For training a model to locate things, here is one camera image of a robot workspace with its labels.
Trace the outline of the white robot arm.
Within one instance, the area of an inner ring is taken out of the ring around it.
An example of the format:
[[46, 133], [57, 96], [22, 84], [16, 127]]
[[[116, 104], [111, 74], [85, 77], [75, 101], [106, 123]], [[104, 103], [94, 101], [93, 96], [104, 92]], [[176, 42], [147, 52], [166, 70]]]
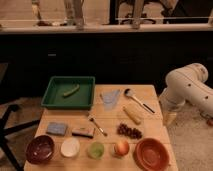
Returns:
[[186, 101], [213, 117], [213, 88], [205, 84], [207, 79], [208, 70], [200, 63], [174, 69], [166, 75], [166, 88], [159, 96], [164, 126], [175, 120]]

